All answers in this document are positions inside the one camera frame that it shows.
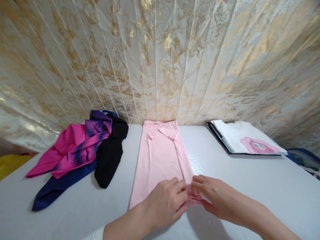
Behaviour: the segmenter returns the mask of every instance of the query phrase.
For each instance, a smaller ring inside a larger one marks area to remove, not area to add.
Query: fabric
[[[118,115],[114,112],[110,112],[107,110],[91,110],[90,112],[90,120],[97,120],[100,121],[102,119],[104,119],[104,116],[114,116],[114,117],[118,117]]]
[[[112,120],[103,113],[94,120],[86,120],[85,124],[71,124],[26,177],[36,177],[52,170],[51,174],[60,178],[72,169],[90,164],[102,140],[112,132],[111,126]]]
[[[236,121],[224,123],[222,120],[212,120],[223,142],[232,153],[248,153],[270,155],[286,154],[287,151],[272,141],[267,135],[253,127],[248,122]]]
[[[105,227],[105,226],[97,229],[96,231],[94,231],[94,232],[91,233],[90,235],[86,236],[86,237],[83,238],[82,240],[102,240],[104,227]]]
[[[234,153],[233,150],[229,147],[228,143],[224,140],[223,136],[219,133],[219,131],[215,128],[215,126],[211,123],[205,123],[204,126],[211,132],[213,136],[216,137],[218,142],[221,144],[223,148],[229,153],[229,154],[241,154],[241,155],[264,155],[264,154],[258,154],[258,153]],[[281,156],[283,154],[281,153],[275,153],[275,154],[269,154],[269,156]]]
[[[94,173],[101,188],[108,187],[117,170],[123,153],[122,140],[127,137],[129,129],[126,121],[116,116],[109,116],[109,118],[112,119],[112,132],[98,148],[96,161],[99,163]]]
[[[286,157],[320,180],[320,158],[304,148],[288,148],[286,150],[288,151]]]
[[[60,197],[65,190],[91,173],[96,168],[96,165],[97,161],[94,161],[91,164],[84,165],[68,172],[59,179],[52,176],[37,193],[33,201],[32,211],[39,211],[48,207]]]
[[[21,167],[32,157],[29,155],[6,155],[0,157],[0,181],[10,175],[14,170]]]
[[[187,183],[187,204],[201,204],[201,194],[191,192],[193,175],[177,121],[144,121],[129,209],[142,202],[160,181],[174,177]]]

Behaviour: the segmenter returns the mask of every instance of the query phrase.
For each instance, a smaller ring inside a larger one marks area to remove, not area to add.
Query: yellow object
[[[6,155],[0,157],[0,181],[28,162],[32,157],[25,155]]]

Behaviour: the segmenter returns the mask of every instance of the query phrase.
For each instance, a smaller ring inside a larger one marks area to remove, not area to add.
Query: purple and pink tie-dye shirt
[[[60,178],[70,170],[93,162],[98,146],[112,131],[112,120],[100,111],[91,111],[85,124],[71,124],[27,173],[32,178],[49,172]]]

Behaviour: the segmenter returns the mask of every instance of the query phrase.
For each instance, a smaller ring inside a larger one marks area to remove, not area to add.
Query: folded pink garment
[[[70,170],[93,162],[98,146],[111,131],[112,120],[107,116],[101,121],[86,120],[85,124],[71,124],[25,177],[36,177],[52,170],[51,174],[58,179]]]
[[[200,193],[191,192],[193,170],[177,121],[144,121],[129,209],[142,202],[162,180],[177,177],[187,183],[187,205],[200,205]]]

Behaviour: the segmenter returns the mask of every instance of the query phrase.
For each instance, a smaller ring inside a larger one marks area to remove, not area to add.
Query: person's left hand
[[[141,203],[151,231],[175,222],[186,212],[186,187],[186,182],[176,177],[161,181]]]

